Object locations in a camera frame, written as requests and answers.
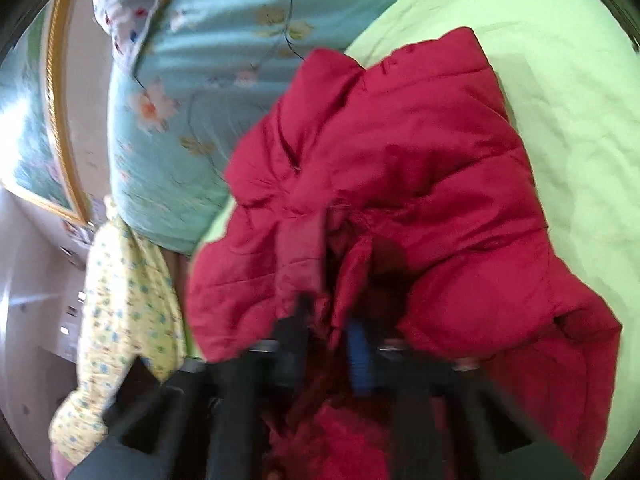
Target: framed painting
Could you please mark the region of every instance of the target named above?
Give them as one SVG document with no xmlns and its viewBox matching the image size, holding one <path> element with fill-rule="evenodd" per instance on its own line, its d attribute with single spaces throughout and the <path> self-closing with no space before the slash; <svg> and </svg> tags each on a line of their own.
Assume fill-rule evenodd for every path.
<svg viewBox="0 0 640 480">
<path fill-rule="evenodd" d="M 64 94 L 73 0 L 51 0 L 0 65 L 0 182 L 75 224 L 90 220 L 70 145 Z"/>
</svg>

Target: green bed sheet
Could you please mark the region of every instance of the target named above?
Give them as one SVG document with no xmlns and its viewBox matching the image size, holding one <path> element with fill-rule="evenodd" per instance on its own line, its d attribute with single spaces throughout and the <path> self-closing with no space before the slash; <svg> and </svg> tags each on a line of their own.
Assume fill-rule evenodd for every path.
<svg viewBox="0 0 640 480">
<path fill-rule="evenodd" d="M 398 0 L 347 54 L 370 66 L 463 25 L 498 75 L 554 247 L 624 325 L 600 480 L 640 430 L 640 60 L 600 0 Z"/>
</svg>

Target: red jacket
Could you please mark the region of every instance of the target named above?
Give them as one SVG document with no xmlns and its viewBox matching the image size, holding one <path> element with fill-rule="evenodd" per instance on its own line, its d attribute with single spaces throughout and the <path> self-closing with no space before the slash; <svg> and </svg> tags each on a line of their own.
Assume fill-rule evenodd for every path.
<svg viewBox="0 0 640 480">
<path fill-rule="evenodd" d="M 386 479 L 386 409 L 350 397 L 339 341 L 354 311 L 412 346 L 472 356 L 593 470 L 620 325 L 555 255 L 522 141 L 473 32 L 364 70 L 317 50 L 240 142 L 238 201 L 190 281 L 188 319 L 229 358 L 316 294 L 310 384 L 273 431 L 290 480 Z"/>
</svg>

